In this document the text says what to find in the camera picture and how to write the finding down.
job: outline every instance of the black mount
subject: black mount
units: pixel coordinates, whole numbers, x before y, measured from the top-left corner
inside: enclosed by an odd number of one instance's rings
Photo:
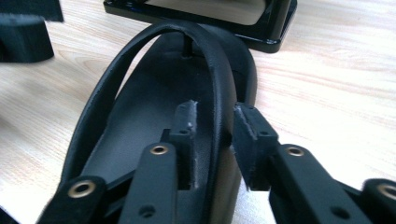
[[[47,21],[64,21],[59,0],[0,0],[0,63],[53,57]]]
[[[38,223],[177,223],[177,191],[191,187],[191,136],[182,131],[193,121],[194,103],[181,105],[166,142],[147,146],[135,173],[108,184],[97,176],[69,181]],[[234,108],[233,150],[247,186],[270,190],[277,223],[396,223],[395,182],[371,179],[360,192],[335,181],[307,149],[280,145],[253,106]]]
[[[154,23],[160,20],[184,20],[217,26],[241,37],[252,49],[278,52],[297,8],[297,0],[262,0],[267,7],[252,25],[222,21],[192,13],[146,4],[145,0],[106,0],[107,13]]]

